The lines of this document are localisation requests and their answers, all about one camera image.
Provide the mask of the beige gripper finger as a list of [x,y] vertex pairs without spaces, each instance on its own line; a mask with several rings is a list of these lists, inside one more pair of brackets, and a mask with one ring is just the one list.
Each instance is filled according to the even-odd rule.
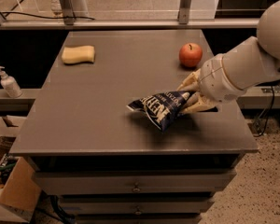
[[179,91],[197,91],[199,89],[200,70],[191,72],[178,86]]
[[186,98],[187,101],[180,110],[181,114],[190,114],[207,111],[214,108],[217,105],[217,102],[214,102],[211,99],[201,95],[198,91],[188,91]]

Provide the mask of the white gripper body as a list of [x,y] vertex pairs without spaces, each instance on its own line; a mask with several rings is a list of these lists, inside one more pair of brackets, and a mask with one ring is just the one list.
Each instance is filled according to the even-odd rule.
[[223,55],[218,54],[200,68],[198,78],[201,95],[216,103],[228,103],[245,94],[229,80],[223,66]]

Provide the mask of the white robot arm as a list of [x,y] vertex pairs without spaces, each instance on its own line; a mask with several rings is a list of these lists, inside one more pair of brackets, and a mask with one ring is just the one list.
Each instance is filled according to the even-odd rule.
[[193,95],[181,112],[209,110],[276,80],[280,80],[280,1],[261,15],[255,36],[206,61],[182,81],[178,88]]

